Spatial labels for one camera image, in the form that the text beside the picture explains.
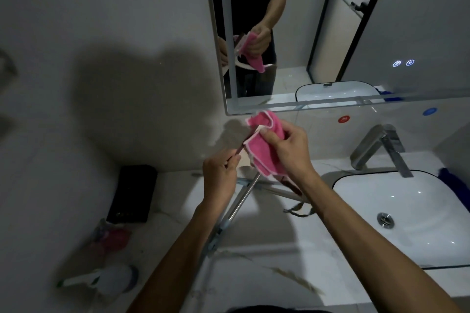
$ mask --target chrome faucet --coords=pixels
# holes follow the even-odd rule
[[[356,170],[363,170],[367,161],[382,145],[387,150],[401,176],[404,178],[413,177],[403,157],[399,154],[400,152],[405,152],[405,148],[398,137],[395,127],[390,124],[375,125],[369,130],[358,147],[352,152],[350,156],[351,166]]]

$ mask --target white sink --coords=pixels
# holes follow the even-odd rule
[[[470,213],[440,179],[421,171],[359,174],[333,189],[373,228],[422,268],[470,265]],[[384,228],[377,215],[391,215]]]

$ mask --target black case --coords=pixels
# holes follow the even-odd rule
[[[107,221],[117,223],[145,223],[155,189],[157,171],[149,165],[124,166]]]

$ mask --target pink towel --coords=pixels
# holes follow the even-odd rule
[[[279,138],[284,140],[286,137],[279,118],[269,110],[262,111],[254,117],[248,118],[246,123],[253,131],[259,125],[264,125],[275,132]],[[263,175],[266,177],[270,174],[287,175],[286,169],[279,160],[276,150],[266,142],[259,132],[255,132],[250,136],[244,142],[244,145],[248,153],[253,156],[253,164]]]
[[[253,57],[251,56],[248,52],[246,52],[246,48],[250,43],[257,37],[258,35],[249,32],[248,35],[246,36],[245,43],[243,44],[242,48],[240,49],[240,55],[244,55],[246,57],[246,60],[250,64],[251,67],[253,67],[255,70],[257,70],[259,73],[264,73],[265,68],[263,64],[263,58],[261,56],[258,57]]]

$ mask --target red sticker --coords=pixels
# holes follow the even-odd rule
[[[338,123],[343,124],[343,123],[345,123],[346,121],[349,121],[349,119],[351,119],[351,117],[350,117],[349,115],[344,115],[343,117],[340,117],[340,118],[338,119]]]

